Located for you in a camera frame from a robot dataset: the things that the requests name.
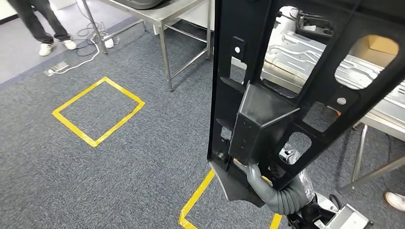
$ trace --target flexible hose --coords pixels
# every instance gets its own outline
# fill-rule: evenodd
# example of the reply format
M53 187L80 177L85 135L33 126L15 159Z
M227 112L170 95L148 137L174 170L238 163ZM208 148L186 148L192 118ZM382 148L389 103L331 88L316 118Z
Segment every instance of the flexible hose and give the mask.
M311 199L307 198L304 186L298 177L282 190L275 190L263 178L257 164L246 167L247 181L257 195L275 213L289 215L300 210Z

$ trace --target yellow tape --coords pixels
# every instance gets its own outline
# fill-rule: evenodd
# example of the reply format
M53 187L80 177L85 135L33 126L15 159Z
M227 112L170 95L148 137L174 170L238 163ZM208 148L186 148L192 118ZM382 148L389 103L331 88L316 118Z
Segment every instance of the yellow tape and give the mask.
M95 87L97 87L98 85L100 85L102 82L106 82L108 84L110 84L111 86L113 86L114 88L116 88L117 90L121 91L122 93L124 93L126 96L128 96L129 98L135 100L138 103L138 106L135 107L135 109L129 113L127 116L125 116L123 119L121 119L121 121L119 121L117 124L115 124L115 126L113 126L111 129L109 129L107 132L105 132L103 135L101 135L101 137L99 137L97 140L93 140L92 138L90 138L88 135L86 135L85 133L83 133L83 131L81 131L79 128L77 128L77 126L73 125L73 123L71 123L69 120L67 120L63 115L60 114L60 112L65 109L67 106L69 106L70 104L72 104L74 101L78 100L80 97L82 97L83 95L85 95L87 92L93 90ZM97 81L95 84L91 85L90 87L88 87L87 89L85 89L84 91L82 91L81 93L79 93L78 95L76 95L75 97L71 98L69 101L67 101L65 104L63 104L62 106L56 108L52 114L59 120L61 121L61 123L63 123L67 128L69 128L73 133L75 133L77 136L79 136L79 138L83 139L85 142L87 142L89 145L91 145L92 147L96 147L98 144L100 144L104 139L106 139L108 136L110 136L114 131L116 131L118 128L120 128L126 121L128 121L128 119L130 119L136 112L138 112L143 105L145 104L145 102L143 102L141 99L139 99L136 95L132 94L131 92L129 92L128 90L126 90L125 88L121 87L120 85L116 84L115 82L113 82L112 80L110 80L108 77L104 77L101 80Z
M214 178L215 173L211 169L210 172L205 177L204 181L200 184L198 189L193 193L189 201L187 201L186 205L184 205L183 209L180 212L179 224L182 225L186 229L197 229L192 223L186 220L186 215L189 213L190 209L194 206L197 200L200 198L201 194L205 191L208 187L212 179Z
M200 198L200 196L203 194L203 192L207 189L208 185L211 183L215 176L214 171L211 169L210 172L205 176L203 182L200 184L198 189L193 193L189 201L187 201L186 205L184 205L183 209L180 211L180 218L179 218L179 224L182 225L185 229L197 229L192 223L190 223L187 219L186 216L191 210L191 208L194 206L194 204L197 202L197 200ZM273 220L271 221L270 224L270 229L278 229L278 226L280 225L281 221L281 215L275 214L273 217Z
M282 216L279 214L275 214L273 217L273 220L271 221L270 228L269 229L278 229L278 226L280 225Z

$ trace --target black pants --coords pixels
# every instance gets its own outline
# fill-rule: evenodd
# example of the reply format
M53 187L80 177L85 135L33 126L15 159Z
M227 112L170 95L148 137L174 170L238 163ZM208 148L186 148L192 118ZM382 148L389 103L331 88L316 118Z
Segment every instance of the black pants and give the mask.
M70 36L57 19L51 9L48 0L7 0L10 5L17 11L19 18L24 22L25 26L31 31L35 39L42 43L52 44L53 37L45 32L38 18L34 14L31 6L34 6L41 13L55 31L55 38L60 41L70 40Z

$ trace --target carpet floor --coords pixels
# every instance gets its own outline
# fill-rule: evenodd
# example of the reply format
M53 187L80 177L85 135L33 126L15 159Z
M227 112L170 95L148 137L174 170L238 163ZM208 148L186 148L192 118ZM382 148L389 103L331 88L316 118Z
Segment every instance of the carpet floor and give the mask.
M175 26L205 36L186 22ZM74 66L88 57L63 52L0 84L0 228L181 228L181 209L210 171L212 59L200 58L178 75L170 93L159 37L148 30L128 30L108 55L63 75L43 71L61 61ZM172 71L204 48L175 31L167 30L166 37ZM145 105L91 147L52 113L103 77ZM103 82L61 114L96 140L137 105ZM360 135L349 130L308 167L318 192L337 194L349 182ZM292 144L305 147L300 139ZM361 173L399 157L404 147L404 142L370 128ZM401 168L338 197L373 220L375 228L403 228L404 213L384 203L382 194L387 188L403 193L404 172ZM273 215L266 207L226 201L213 179L186 218L199 229L266 229ZM285 218L279 228L289 228Z

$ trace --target shoe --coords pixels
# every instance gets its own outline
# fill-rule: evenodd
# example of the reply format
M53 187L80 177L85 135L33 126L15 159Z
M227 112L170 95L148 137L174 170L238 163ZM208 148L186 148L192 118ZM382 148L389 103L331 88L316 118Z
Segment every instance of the shoe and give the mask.
M41 44L41 49L39 50L39 55L40 56L47 56L52 52L52 49L55 47L55 42L52 44L46 44L42 43Z
M77 45L74 41L72 40L66 40L66 41L62 41L62 43L66 46L67 49L69 50L73 50L76 49Z
M384 199L392 207L400 211L405 211L405 196L399 195L394 192L386 192L384 193Z

